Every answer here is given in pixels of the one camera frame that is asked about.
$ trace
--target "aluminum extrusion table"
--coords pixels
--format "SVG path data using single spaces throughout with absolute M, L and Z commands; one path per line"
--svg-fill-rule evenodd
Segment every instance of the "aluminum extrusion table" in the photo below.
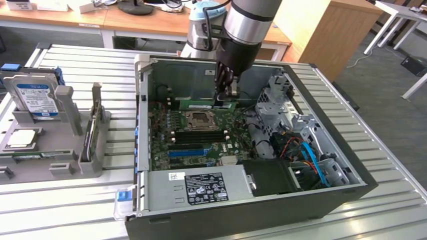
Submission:
M 113 219 L 113 197 L 132 184 L 135 139 L 133 57 L 140 52 L 52 45 L 36 49 L 27 66 L 60 66 L 80 109 L 92 106 L 91 87 L 112 112 L 104 171 L 99 178 L 0 185 L 0 239 L 127 239 Z M 420 239 L 427 237 L 426 191 L 316 68 L 291 64 L 313 98 L 379 183 L 362 199 L 321 219 L 220 239 Z M 299 94 L 295 100 L 309 111 Z M 11 95 L 0 104 L 0 132 L 11 124 Z

